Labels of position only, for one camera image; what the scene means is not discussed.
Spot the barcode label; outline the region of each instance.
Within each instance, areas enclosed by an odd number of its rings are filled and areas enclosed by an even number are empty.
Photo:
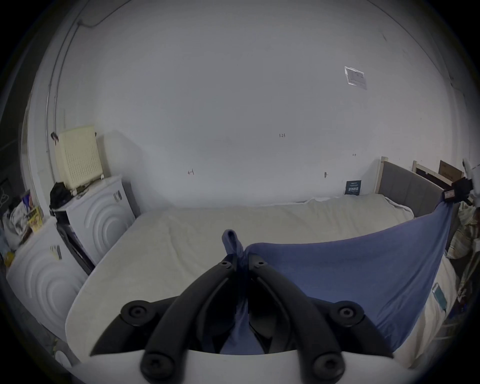
[[[116,191],[116,192],[113,194],[113,198],[115,199],[115,202],[116,202],[116,203],[118,203],[119,201],[121,201],[122,197],[121,197],[120,190]]]
[[[50,250],[58,260],[61,260],[61,251],[59,245],[51,245]]]
[[[360,195],[361,180],[347,181],[345,195]]]
[[[450,199],[452,197],[455,197],[455,190],[445,192],[445,199]]]

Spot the white washing machine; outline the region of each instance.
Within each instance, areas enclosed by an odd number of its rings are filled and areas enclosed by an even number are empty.
[[[85,254],[97,265],[120,236],[133,224],[121,176],[96,181],[87,191],[55,210]]]
[[[87,279],[50,217],[15,252],[7,281],[23,306],[55,336],[66,342],[65,320]]]

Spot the mattress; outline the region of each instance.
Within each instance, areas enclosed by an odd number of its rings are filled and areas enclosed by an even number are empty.
[[[233,229],[245,246],[257,242],[313,243],[374,233],[413,218],[406,207],[382,195],[345,195],[319,202],[264,207],[153,211],[140,216],[87,279],[66,321],[69,347],[85,361],[108,324],[132,300],[157,301],[181,294],[225,256],[221,241]],[[444,257],[438,282],[449,308],[455,300],[455,272]],[[445,319],[429,296],[412,333],[395,351],[410,366]]]

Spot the cardboard box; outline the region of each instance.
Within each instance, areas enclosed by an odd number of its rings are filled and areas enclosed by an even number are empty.
[[[450,164],[445,163],[440,160],[440,167],[438,168],[438,173],[443,177],[449,179],[451,182],[457,181],[463,177],[463,172]]]

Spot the sticker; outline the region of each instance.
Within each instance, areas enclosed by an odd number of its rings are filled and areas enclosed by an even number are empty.
[[[345,67],[345,76],[350,85],[354,85],[363,89],[367,89],[367,83],[365,82],[365,74],[357,71],[356,69]]]
[[[114,194],[113,194],[113,198],[115,199],[115,202],[118,203],[119,201],[121,201],[121,193],[120,191],[116,191]]]
[[[455,197],[455,190],[445,191],[445,199],[450,199]]]
[[[444,293],[442,292],[442,289],[440,288],[440,285],[438,283],[435,283],[435,285],[432,288],[433,295],[437,299],[438,304],[440,305],[440,308],[444,312],[447,311],[447,299],[445,298]]]
[[[360,195],[361,180],[347,181],[345,195]]]
[[[61,260],[61,251],[59,245],[50,245],[50,250],[58,260]]]

